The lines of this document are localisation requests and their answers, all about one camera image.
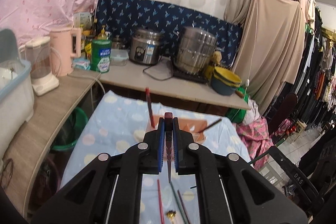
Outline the dark maroon chopstick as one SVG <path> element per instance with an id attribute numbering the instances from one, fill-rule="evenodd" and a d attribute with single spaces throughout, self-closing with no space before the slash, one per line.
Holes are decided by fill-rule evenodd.
<path id="1" fill-rule="evenodd" d="M 173 113 L 165 113 L 165 142 L 166 142 L 166 158 L 168 181 L 171 183 L 171 157 L 172 157 L 172 141 L 173 141 Z"/>

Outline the dark red chopstick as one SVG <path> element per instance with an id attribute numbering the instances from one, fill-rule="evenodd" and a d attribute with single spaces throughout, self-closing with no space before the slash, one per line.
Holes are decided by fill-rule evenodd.
<path id="1" fill-rule="evenodd" d="M 200 134 L 200 133 L 202 133 L 202 132 L 204 132 L 204 131 L 206 131 L 206 130 L 212 128 L 212 127 L 214 127 L 215 125 L 217 125 L 217 124 L 220 123 L 221 121 L 222 121 L 222 118 L 219 118 L 219 119 L 217 119 L 216 121 L 214 121 L 213 123 L 209 124 L 207 127 L 203 128 L 203 129 L 201 129 L 201 130 L 199 130 L 197 133 Z"/>
<path id="2" fill-rule="evenodd" d="M 191 221 L 190 221 L 190 218 L 188 216 L 185 204 L 183 202 L 183 198 L 182 198 L 181 192 L 179 190 L 177 190 L 177 193 L 178 193 L 179 200 L 181 202 L 181 206 L 182 206 L 183 212 L 184 212 L 185 217 L 186 217 L 186 221 L 187 221 L 188 224 L 191 224 Z"/>

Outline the gold flower-shaped spoon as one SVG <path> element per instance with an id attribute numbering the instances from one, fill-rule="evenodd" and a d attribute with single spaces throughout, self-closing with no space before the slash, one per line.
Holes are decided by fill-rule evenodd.
<path id="1" fill-rule="evenodd" d="M 174 210 L 169 210 L 166 212 L 166 217 L 168 218 L 168 220 L 170 221 L 171 224 L 175 224 L 174 220 L 176 217 L 176 211 Z"/>

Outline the bright red chopstick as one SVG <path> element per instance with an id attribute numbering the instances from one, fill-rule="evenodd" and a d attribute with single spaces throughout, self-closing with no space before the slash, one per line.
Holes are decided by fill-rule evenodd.
<path id="1" fill-rule="evenodd" d="M 165 217 L 164 217 L 164 213 L 163 213 L 162 196 L 161 196 L 161 186 L 160 186 L 159 179 L 157 179 L 157 191 L 158 191 L 158 204 L 159 204 L 160 220 L 161 220 L 161 224 L 165 224 Z"/>

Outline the pink perforated utensil holder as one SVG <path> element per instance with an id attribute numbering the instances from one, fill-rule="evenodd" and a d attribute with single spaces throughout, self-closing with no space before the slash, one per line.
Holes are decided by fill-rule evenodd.
<path id="1" fill-rule="evenodd" d="M 163 115 L 154 115 L 155 127 L 151 126 L 151 122 L 148 122 L 146 132 L 153 131 L 158 128 L 159 119 L 163 118 Z M 178 117 L 179 129 L 189 132 L 193 135 L 194 142 L 203 144 L 206 140 L 203 129 L 208 126 L 208 122 L 205 119 L 192 119 Z"/>

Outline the stacked yellow blue bowls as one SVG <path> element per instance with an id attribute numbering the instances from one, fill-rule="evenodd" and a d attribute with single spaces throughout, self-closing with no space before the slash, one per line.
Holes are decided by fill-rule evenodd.
<path id="1" fill-rule="evenodd" d="M 214 67 L 210 86 L 218 94 L 231 96 L 242 84 L 241 78 L 232 71 L 223 67 Z"/>

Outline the dark wooden chair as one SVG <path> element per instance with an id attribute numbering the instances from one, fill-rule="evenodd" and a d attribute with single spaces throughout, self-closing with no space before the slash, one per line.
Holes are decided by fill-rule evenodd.
<path id="1" fill-rule="evenodd" d="M 284 120 L 290 116 L 298 102 L 298 97 L 295 93 L 288 94 L 278 107 L 271 106 L 268 115 L 266 116 L 268 122 L 268 132 L 272 135 L 278 130 Z"/>

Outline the silver rice cooker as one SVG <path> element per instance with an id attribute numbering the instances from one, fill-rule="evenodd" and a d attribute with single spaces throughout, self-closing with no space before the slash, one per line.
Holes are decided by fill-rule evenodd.
<path id="1" fill-rule="evenodd" d="M 138 28 L 131 37 L 129 58 L 138 64 L 155 65 L 159 60 L 162 45 L 160 32 Z"/>

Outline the clear food storage container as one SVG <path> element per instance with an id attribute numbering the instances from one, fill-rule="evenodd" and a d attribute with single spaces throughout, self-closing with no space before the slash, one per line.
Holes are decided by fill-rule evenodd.
<path id="1" fill-rule="evenodd" d="M 110 66 L 125 66 L 129 60 L 128 50 L 111 49 Z"/>

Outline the small glass-lid pot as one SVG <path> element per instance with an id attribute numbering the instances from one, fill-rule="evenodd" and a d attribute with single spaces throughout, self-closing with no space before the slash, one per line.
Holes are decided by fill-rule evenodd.
<path id="1" fill-rule="evenodd" d="M 127 50 L 128 42 L 126 38 L 123 38 L 120 35 L 116 35 L 112 38 L 111 48 L 115 50 Z"/>

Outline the green milk powder can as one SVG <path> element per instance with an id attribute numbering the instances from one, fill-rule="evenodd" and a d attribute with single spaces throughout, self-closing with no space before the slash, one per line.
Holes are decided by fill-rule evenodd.
<path id="1" fill-rule="evenodd" d="M 91 70 L 107 73 L 110 67 L 110 40 L 92 40 L 91 43 Z"/>

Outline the blue tissue pack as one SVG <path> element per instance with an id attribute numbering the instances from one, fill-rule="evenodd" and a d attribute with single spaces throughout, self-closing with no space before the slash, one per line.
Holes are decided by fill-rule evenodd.
<path id="1" fill-rule="evenodd" d="M 85 71 L 89 71 L 91 69 L 91 63 L 87 59 L 75 58 L 72 61 L 72 68 L 74 68 L 74 69 L 82 69 L 82 70 L 85 70 Z"/>

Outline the wooden counter shelf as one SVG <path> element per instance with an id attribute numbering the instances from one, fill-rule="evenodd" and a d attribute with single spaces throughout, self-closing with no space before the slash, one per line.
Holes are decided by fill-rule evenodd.
<path id="1" fill-rule="evenodd" d="M 198 109 L 202 113 L 208 112 L 208 106 L 249 109 L 248 104 L 236 94 L 221 96 L 205 84 L 178 78 L 158 81 L 142 71 L 142 65 L 132 62 L 127 62 L 125 66 L 113 66 L 102 75 L 76 69 L 60 78 L 57 89 L 35 97 L 32 117 L 21 125 L 4 155 L 5 159 L 13 159 L 14 162 L 13 175 L 5 192 L 23 217 L 27 216 L 34 181 L 52 142 L 75 107 L 85 100 L 95 101 L 89 94 L 96 80 L 122 90 L 143 92 L 149 88 L 154 100 L 157 96 L 164 96 L 169 99 L 169 104 L 181 109 L 187 108 L 186 102 L 192 102 L 204 106 Z"/>

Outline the white blender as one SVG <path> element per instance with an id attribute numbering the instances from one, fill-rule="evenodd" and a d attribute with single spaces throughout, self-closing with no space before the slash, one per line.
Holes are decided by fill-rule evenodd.
<path id="1" fill-rule="evenodd" d="M 31 83 L 37 96 L 43 96 L 59 86 L 59 80 L 52 71 L 49 36 L 29 40 L 19 47 L 19 54 L 31 64 Z"/>

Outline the white dish rack bin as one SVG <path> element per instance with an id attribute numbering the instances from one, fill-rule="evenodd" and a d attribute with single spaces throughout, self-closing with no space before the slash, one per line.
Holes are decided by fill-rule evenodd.
<path id="1" fill-rule="evenodd" d="M 34 113 L 31 63 L 19 57 L 12 30 L 1 30 L 1 158 L 15 134 Z"/>

